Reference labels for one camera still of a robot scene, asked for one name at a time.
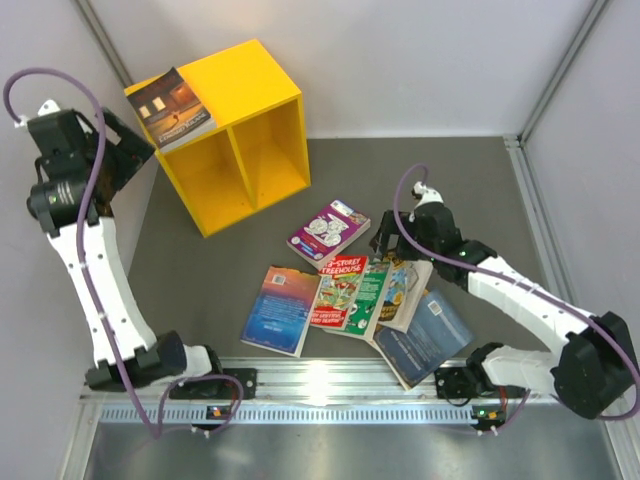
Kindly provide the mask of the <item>yellow blue 169-storey treehouse book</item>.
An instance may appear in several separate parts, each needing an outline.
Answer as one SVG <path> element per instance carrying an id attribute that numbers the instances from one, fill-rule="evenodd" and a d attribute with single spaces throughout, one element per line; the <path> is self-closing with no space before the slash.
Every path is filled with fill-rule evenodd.
<path id="1" fill-rule="evenodd" d="M 433 265 L 424 260 L 401 260 L 394 250 L 389 251 L 384 259 L 392 264 L 391 281 L 377 323 L 380 327 L 406 333 L 425 294 Z"/>

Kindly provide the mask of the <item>purple cover paperback book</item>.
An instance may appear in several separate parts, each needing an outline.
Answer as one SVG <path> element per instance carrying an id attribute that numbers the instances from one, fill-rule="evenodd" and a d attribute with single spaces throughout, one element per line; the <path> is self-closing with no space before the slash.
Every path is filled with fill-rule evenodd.
<path id="1" fill-rule="evenodd" d="M 366 230 L 371 219 L 339 199 L 296 230 L 287 245 L 317 270 L 322 269 Z"/>

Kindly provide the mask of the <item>dark orange cover paperback book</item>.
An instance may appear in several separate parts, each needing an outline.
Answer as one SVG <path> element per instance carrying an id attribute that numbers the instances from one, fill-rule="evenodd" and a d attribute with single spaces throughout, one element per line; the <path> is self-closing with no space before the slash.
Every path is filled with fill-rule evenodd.
<path id="1" fill-rule="evenodd" d="M 127 99 L 162 153 L 218 127 L 212 113 L 176 68 L 127 94 Z"/>

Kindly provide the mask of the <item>red 13-storey treehouse book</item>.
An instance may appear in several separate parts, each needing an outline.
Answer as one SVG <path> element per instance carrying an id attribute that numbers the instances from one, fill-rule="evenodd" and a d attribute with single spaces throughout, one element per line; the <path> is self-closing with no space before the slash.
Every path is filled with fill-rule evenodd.
<path id="1" fill-rule="evenodd" d="M 367 256 L 338 255 L 319 271 L 321 282 L 311 316 L 312 326 L 345 329 L 368 265 Z"/>

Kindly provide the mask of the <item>blue orange gradient cover book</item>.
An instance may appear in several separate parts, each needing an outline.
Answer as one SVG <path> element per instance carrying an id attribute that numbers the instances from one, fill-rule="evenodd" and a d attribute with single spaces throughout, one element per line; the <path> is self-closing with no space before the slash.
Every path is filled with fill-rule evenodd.
<path id="1" fill-rule="evenodd" d="M 299 358 L 320 287 L 320 276 L 270 266 L 240 341 Z"/>

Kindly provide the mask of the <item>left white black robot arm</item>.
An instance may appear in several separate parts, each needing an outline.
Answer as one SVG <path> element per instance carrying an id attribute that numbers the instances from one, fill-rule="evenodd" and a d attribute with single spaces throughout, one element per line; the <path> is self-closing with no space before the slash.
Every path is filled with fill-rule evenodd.
<path id="1" fill-rule="evenodd" d="M 175 331 L 155 334 L 134 299 L 117 247 L 111 201 L 155 149 L 108 108 L 102 113 L 118 140 L 105 144 L 83 219 L 78 214 L 97 153 L 97 128 L 81 112 L 62 109 L 53 100 L 26 124 L 40 151 L 27 208 L 63 261 L 85 314 L 94 362 L 85 382 L 95 391 L 124 391 L 126 381 L 117 367 L 122 363 L 135 388 L 191 377 L 201 395 L 217 396 L 226 374 L 216 353 L 205 345 L 184 344 Z"/>

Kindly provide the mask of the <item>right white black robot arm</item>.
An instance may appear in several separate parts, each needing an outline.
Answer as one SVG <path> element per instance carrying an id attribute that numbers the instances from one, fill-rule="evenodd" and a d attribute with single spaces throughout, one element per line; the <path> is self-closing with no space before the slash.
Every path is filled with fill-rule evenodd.
<path id="1" fill-rule="evenodd" d="M 379 256 L 425 260 L 445 281 L 509 316 L 545 345 L 543 351 L 490 342 L 466 360 L 466 382 L 478 396 L 501 386 L 551 395 L 585 419 L 639 387 L 639 367 L 626 322 L 572 306 L 513 269 L 495 250 L 466 239 L 440 202 L 413 212 L 387 210 L 370 242 Z"/>

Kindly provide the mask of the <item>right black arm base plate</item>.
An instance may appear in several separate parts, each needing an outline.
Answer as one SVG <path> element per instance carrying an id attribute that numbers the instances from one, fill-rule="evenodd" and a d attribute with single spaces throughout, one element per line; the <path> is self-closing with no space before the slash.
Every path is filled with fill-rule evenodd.
<path id="1" fill-rule="evenodd" d="M 499 388 L 467 367 L 444 367 L 434 373 L 436 395 L 443 400 L 499 398 Z"/>

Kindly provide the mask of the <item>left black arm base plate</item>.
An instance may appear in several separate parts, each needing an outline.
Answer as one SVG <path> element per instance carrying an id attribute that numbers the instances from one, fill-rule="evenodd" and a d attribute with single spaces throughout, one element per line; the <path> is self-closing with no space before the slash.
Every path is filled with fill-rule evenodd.
<path id="1" fill-rule="evenodd" d="M 243 399 L 255 398 L 258 371 L 255 368 L 224 368 L 222 373 L 235 378 L 243 387 Z M 231 400 L 238 398 L 236 384 L 228 379 L 187 382 L 174 387 L 169 398 L 172 400 Z"/>

